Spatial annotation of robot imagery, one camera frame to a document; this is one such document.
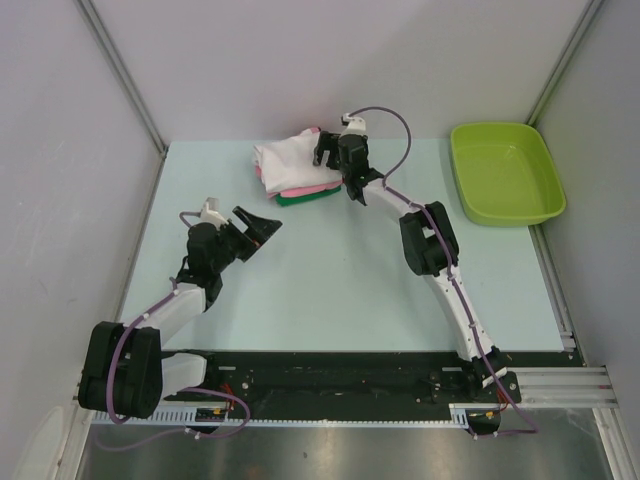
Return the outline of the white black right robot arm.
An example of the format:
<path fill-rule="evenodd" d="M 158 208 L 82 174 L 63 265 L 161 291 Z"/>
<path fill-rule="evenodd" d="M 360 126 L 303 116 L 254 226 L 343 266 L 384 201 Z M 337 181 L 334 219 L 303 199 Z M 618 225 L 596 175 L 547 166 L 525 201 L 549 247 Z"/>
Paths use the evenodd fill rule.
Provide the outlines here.
<path fill-rule="evenodd" d="M 484 401 L 507 373 L 506 357 L 483 327 L 465 290 L 459 245 L 446 208 L 440 202 L 419 204 L 393 189 L 369 165 L 368 153 L 363 134 L 322 131 L 313 164 L 338 171 L 351 200 L 384 210 L 397 222 L 409 269 L 425 279 L 454 335 L 464 371 L 462 391 L 473 401 Z"/>

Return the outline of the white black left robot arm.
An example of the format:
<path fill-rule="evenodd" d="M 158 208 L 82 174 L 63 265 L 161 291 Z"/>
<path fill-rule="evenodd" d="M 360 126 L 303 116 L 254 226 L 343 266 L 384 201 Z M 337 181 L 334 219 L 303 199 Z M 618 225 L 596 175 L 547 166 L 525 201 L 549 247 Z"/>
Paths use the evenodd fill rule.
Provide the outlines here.
<path fill-rule="evenodd" d="M 163 347 L 213 306 L 223 272 L 248 261 L 283 225 L 240 206 L 233 213 L 242 228 L 206 201 L 188 228 L 186 254 L 169 292 L 127 322 L 103 321 L 93 328 L 77 391 L 82 408 L 122 424 L 150 417 L 162 399 L 185 389 L 202 400 L 219 392 L 221 376 L 202 356 L 166 355 Z"/>

